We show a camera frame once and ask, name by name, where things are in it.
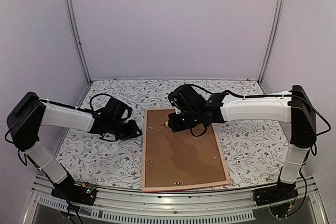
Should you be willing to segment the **yellow handled screwdriver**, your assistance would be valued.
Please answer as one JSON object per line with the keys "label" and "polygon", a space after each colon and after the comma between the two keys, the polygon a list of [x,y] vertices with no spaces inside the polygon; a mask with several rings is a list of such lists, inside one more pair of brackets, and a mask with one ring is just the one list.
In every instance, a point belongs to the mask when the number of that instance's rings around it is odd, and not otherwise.
{"label": "yellow handled screwdriver", "polygon": [[163,123],[163,124],[160,124],[160,126],[168,127],[168,126],[169,126],[169,123],[168,123],[168,122],[165,122],[165,123]]}

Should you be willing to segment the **pink wooden photo frame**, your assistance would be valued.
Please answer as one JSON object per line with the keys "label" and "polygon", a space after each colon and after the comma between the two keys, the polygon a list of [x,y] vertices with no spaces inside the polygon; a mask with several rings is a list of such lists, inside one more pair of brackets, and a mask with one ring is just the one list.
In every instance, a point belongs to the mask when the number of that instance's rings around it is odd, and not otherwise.
{"label": "pink wooden photo frame", "polygon": [[201,137],[165,126],[174,109],[146,109],[142,144],[142,192],[184,191],[226,186],[230,177],[213,126]]}

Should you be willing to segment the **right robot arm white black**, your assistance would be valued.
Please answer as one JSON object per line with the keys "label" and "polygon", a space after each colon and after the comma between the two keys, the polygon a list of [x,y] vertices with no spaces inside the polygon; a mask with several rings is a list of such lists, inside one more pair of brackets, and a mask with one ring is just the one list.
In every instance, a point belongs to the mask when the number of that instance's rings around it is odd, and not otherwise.
{"label": "right robot arm white black", "polygon": [[300,85],[281,93],[242,95],[230,90],[211,93],[208,99],[195,91],[195,84],[184,84],[168,95],[175,111],[165,123],[172,132],[192,131],[202,125],[206,131],[213,123],[236,120],[271,120],[291,123],[291,139],[286,159],[279,174],[279,184],[271,190],[276,201],[291,194],[292,186],[300,173],[309,152],[316,152],[316,118],[330,123],[314,108]]}

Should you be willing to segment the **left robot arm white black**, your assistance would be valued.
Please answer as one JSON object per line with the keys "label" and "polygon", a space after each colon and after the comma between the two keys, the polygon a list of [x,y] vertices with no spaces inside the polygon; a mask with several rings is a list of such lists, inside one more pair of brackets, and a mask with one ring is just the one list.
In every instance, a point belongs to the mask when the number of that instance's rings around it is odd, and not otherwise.
{"label": "left robot arm white black", "polygon": [[130,106],[111,95],[105,106],[94,109],[92,105],[80,108],[27,92],[6,118],[7,132],[4,138],[57,184],[61,195],[73,200],[78,195],[78,188],[72,184],[71,175],[44,145],[40,134],[46,128],[58,132],[77,130],[101,139],[108,134],[116,141],[125,141],[142,135],[137,122],[131,119],[132,112]]}

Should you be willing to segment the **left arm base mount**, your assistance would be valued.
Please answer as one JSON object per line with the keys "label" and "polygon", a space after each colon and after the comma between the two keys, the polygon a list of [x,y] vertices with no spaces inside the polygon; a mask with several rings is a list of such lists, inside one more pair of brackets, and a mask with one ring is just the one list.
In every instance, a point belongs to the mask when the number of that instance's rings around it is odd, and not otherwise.
{"label": "left arm base mount", "polygon": [[73,177],[67,172],[67,177],[62,182],[54,184],[51,195],[70,202],[93,206],[97,190],[96,185],[89,182],[76,185]]}

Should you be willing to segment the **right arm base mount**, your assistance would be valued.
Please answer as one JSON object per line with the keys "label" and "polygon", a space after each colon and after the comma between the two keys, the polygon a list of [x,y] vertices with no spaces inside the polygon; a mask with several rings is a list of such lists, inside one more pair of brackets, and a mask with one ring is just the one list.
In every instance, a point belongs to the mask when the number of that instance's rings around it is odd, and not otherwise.
{"label": "right arm base mount", "polygon": [[273,204],[283,200],[295,199],[298,197],[296,183],[287,184],[278,178],[275,185],[253,191],[253,200],[257,206]]}

